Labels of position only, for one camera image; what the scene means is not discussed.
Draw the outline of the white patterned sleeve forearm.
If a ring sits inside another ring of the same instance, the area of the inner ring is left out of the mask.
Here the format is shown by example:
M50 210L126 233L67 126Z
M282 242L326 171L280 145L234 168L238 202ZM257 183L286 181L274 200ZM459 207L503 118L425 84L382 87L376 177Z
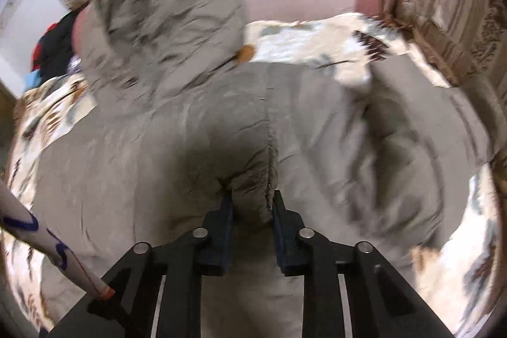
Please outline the white patterned sleeve forearm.
M93 298L108 300L114 296L114 290L24 207L4 182L1 182L1 228L45 254L67 279Z

